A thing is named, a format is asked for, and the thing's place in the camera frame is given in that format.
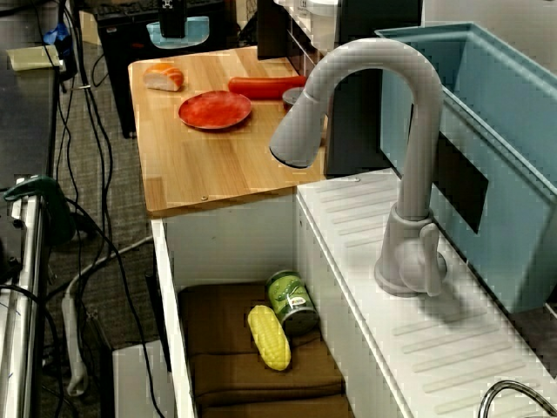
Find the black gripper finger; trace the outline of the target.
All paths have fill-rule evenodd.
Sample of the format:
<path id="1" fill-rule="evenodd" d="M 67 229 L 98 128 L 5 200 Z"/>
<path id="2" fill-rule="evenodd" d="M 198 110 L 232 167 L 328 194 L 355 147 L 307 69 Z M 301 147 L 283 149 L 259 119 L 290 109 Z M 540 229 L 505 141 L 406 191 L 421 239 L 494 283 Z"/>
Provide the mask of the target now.
<path id="1" fill-rule="evenodd" d="M 185 0 L 158 1 L 158 18 L 161 34 L 166 38 L 184 38 L 186 36 Z"/>

